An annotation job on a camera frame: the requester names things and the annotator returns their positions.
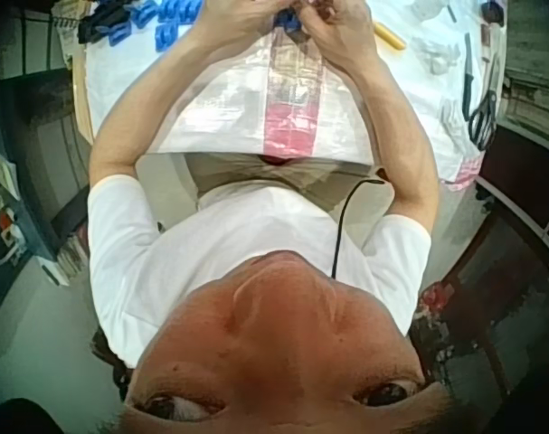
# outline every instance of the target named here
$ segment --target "khaki pants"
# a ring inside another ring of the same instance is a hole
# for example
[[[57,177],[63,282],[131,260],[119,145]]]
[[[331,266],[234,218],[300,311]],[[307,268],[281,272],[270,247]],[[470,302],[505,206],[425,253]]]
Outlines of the khaki pants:
[[[185,161],[198,197],[225,184],[273,180],[288,185],[327,212],[341,203],[356,183],[374,174],[365,165],[315,158],[271,165],[254,155],[189,153],[185,154]]]

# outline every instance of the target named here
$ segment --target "t-shirt sleeve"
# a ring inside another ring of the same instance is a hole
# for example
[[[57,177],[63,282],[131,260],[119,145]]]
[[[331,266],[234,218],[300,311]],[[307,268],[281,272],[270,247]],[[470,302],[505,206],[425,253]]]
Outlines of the t-shirt sleeve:
[[[386,215],[363,246],[376,282],[377,296],[406,335],[417,307],[431,236],[409,217]]]
[[[88,213],[93,302],[105,335],[117,347],[111,349],[122,355],[123,309],[159,232],[146,194],[131,176],[112,175],[97,183],[90,191]]]

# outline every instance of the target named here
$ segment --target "eye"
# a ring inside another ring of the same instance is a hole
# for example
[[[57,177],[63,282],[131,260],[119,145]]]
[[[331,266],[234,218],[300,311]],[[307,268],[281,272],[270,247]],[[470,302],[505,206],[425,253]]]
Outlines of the eye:
[[[368,407],[383,407],[404,401],[416,392],[416,385],[410,382],[390,382],[378,389],[366,390],[355,396],[355,399]]]
[[[136,409],[159,419],[176,422],[198,422],[221,410],[220,408],[206,408],[178,396],[156,396],[146,405],[136,405]]]

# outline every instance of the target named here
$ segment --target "white t-shirt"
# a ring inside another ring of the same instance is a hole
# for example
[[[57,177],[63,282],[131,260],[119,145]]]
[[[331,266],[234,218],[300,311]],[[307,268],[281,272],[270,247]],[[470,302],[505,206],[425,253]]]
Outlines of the white t-shirt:
[[[111,350],[135,367],[174,307],[252,257],[294,250],[330,275],[337,224],[300,194],[273,182],[228,184],[164,234],[139,182],[99,182],[89,197],[90,273],[99,322]],[[381,300],[409,330],[431,237],[401,215],[383,217],[359,249],[344,236],[337,280]]]

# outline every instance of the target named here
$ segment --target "yellow pen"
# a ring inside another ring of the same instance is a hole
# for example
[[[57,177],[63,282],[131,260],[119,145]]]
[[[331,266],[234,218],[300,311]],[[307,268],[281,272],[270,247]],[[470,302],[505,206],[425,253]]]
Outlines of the yellow pen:
[[[400,51],[407,48],[407,44],[403,39],[391,32],[391,30],[381,23],[374,23],[374,34],[391,45],[395,50]]]

